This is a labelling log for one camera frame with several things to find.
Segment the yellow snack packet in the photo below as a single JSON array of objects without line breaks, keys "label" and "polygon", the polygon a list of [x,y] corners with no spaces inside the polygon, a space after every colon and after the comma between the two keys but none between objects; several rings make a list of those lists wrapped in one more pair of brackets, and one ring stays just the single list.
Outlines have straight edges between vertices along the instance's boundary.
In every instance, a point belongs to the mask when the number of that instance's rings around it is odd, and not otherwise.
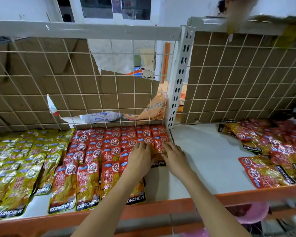
[{"label": "yellow snack packet", "polygon": [[289,49],[296,40],[296,24],[288,24],[284,32],[275,41],[275,47]]}]

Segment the person's left hand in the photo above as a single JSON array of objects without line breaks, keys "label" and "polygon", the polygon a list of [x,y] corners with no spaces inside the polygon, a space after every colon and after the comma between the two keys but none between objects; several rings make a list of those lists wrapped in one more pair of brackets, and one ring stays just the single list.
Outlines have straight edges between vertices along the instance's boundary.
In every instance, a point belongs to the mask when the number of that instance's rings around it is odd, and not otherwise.
[{"label": "person's left hand", "polygon": [[128,156],[127,167],[123,174],[129,180],[139,182],[151,169],[151,159],[154,158],[152,146],[145,141],[137,143]]}]

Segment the white framed window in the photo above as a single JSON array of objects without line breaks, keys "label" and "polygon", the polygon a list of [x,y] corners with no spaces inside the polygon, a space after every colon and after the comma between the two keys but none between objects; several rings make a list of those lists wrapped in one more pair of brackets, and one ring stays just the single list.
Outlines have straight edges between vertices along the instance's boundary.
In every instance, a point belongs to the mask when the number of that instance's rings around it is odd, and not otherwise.
[{"label": "white framed window", "polygon": [[52,0],[64,22],[161,26],[166,0]]}]

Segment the cardboard box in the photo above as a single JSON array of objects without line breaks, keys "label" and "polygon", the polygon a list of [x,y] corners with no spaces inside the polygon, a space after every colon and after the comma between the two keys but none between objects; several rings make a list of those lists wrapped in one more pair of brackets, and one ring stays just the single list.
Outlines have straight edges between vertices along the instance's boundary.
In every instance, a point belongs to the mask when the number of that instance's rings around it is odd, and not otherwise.
[{"label": "cardboard box", "polygon": [[143,69],[155,71],[155,51],[151,48],[140,48],[141,67]]}]

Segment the rows of red packets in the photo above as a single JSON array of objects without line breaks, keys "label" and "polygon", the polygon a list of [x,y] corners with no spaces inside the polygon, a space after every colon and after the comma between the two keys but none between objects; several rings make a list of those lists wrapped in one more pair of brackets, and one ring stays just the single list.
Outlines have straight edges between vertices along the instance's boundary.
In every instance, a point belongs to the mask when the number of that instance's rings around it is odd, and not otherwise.
[{"label": "rows of red packets", "polygon": [[165,133],[164,126],[147,124],[76,131],[55,170],[48,214],[98,206],[120,179],[133,147],[145,141],[154,155],[153,136]]}]

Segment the rows of yellow green packets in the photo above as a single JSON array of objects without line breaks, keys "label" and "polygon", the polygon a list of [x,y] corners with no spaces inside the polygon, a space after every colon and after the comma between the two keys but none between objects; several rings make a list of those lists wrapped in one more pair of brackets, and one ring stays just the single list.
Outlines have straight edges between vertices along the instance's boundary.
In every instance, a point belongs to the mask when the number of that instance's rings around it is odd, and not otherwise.
[{"label": "rows of yellow green packets", "polygon": [[74,129],[0,134],[0,219],[24,214],[32,196],[49,193]]}]

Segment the orange plastic bag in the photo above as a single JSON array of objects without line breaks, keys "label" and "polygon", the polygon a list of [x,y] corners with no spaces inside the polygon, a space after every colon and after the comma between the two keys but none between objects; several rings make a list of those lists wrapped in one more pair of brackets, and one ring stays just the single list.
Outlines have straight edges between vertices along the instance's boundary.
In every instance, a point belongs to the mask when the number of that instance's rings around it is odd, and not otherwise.
[{"label": "orange plastic bag", "polygon": [[160,83],[156,94],[151,95],[151,101],[145,109],[139,110],[139,114],[123,114],[128,121],[162,120],[167,100],[167,88],[169,82]]}]

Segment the red snack packet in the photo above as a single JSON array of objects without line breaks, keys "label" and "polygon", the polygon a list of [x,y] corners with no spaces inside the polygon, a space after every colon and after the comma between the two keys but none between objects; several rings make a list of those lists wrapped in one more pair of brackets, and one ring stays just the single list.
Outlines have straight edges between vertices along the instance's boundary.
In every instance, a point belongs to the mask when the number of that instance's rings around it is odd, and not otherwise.
[{"label": "red snack packet", "polygon": [[164,161],[162,154],[166,155],[167,153],[162,143],[167,143],[169,141],[170,141],[169,135],[166,133],[153,136],[154,155],[156,159],[154,164],[152,165],[152,168],[166,166],[166,162]]}]

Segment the loose pile of red packets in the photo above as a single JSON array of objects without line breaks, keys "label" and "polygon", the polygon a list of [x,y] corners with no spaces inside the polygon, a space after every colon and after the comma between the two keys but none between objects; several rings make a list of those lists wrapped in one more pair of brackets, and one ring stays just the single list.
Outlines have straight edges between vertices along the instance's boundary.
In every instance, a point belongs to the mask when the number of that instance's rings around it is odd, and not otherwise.
[{"label": "loose pile of red packets", "polygon": [[255,156],[238,158],[256,188],[296,185],[296,121],[223,120],[218,132],[237,138]]}]

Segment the white shelf top rail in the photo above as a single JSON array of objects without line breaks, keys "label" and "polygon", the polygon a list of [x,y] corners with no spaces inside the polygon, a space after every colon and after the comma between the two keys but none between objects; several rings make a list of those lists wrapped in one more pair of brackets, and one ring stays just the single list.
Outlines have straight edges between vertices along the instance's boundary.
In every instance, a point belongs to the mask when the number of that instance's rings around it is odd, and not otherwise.
[{"label": "white shelf top rail", "polygon": [[0,36],[179,41],[180,27],[0,20]]},{"label": "white shelf top rail", "polygon": [[[197,31],[227,32],[227,19],[222,16],[191,17],[188,24]],[[288,24],[296,24],[296,16],[249,16],[236,33],[280,36]]]}]

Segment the orange metal post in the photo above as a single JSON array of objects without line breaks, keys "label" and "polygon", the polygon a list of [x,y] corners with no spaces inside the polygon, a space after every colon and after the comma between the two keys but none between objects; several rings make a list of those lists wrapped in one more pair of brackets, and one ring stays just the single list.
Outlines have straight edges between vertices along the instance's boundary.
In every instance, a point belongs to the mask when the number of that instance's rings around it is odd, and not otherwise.
[{"label": "orange metal post", "polygon": [[165,42],[164,44],[164,52],[163,52],[163,61],[162,61],[162,73],[161,73],[161,83],[163,84],[167,79],[168,74],[168,65],[169,65],[169,57],[170,57],[170,49],[171,43]]}]

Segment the white plastic bag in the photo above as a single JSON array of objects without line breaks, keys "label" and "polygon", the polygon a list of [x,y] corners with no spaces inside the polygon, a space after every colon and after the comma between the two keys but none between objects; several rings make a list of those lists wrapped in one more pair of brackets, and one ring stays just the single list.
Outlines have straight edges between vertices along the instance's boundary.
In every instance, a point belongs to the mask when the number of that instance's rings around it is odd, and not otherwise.
[{"label": "white plastic bag", "polygon": [[113,122],[122,117],[122,113],[105,111],[99,113],[85,114],[73,117],[61,117],[59,111],[55,107],[52,99],[47,95],[47,103],[50,114],[58,116],[61,120],[68,124],[95,124],[95,123],[107,123]]}]

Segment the person's right hand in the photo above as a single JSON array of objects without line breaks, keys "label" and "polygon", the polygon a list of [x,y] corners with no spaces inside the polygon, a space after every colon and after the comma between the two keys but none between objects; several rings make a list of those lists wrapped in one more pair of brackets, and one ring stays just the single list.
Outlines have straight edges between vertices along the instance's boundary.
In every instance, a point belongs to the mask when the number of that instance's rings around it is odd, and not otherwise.
[{"label": "person's right hand", "polygon": [[172,142],[162,143],[162,145],[169,158],[169,162],[166,163],[169,171],[185,185],[194,175],[185,153],[180,146]]}]

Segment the orange shelf front rail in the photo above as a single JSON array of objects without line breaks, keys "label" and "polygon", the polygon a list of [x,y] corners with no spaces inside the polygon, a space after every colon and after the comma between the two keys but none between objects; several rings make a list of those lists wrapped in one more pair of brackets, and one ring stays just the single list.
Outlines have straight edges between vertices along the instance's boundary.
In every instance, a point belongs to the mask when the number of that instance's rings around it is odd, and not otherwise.
[{"label": "orange shelf front rail", "polygon": [[[193,210],[194,204],[191,198],[166,200],[126,206],[120,219],[127,220],[155,215],[176,214],[191,212]],[[13,220],[0,220],[0,236],[19,235],[29,237],[44,234],[51,230],[77,226],[81,224],[90,213],[91,210]]]},{"label": "orange shelf front rail", "polygon": [[282,201],[296,197],[296,185],[215,194],[214,196],[225,206],[272,200]]}]

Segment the person's left forearm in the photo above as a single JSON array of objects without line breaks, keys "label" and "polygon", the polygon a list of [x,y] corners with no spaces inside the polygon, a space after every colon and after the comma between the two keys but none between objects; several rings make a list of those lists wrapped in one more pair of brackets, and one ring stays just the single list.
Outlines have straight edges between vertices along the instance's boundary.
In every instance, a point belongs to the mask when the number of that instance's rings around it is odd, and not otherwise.
[{"label": "person's left forearm", "polygon": [[144,172],[125,170],[116,185],[70,237],[113,237],[130,194]]}]

